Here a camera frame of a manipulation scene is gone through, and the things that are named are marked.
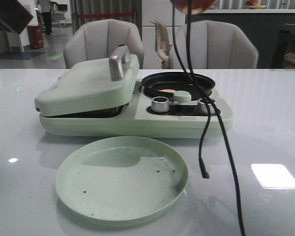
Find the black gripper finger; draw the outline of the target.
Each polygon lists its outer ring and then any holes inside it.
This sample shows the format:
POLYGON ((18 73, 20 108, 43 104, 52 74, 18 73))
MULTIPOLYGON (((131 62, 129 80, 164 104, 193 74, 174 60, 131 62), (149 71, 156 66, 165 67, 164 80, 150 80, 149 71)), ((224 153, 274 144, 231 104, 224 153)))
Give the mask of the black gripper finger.
POLYGON ((21 34, 33 16, 18 0, 0 0, 0 30, 21 34))

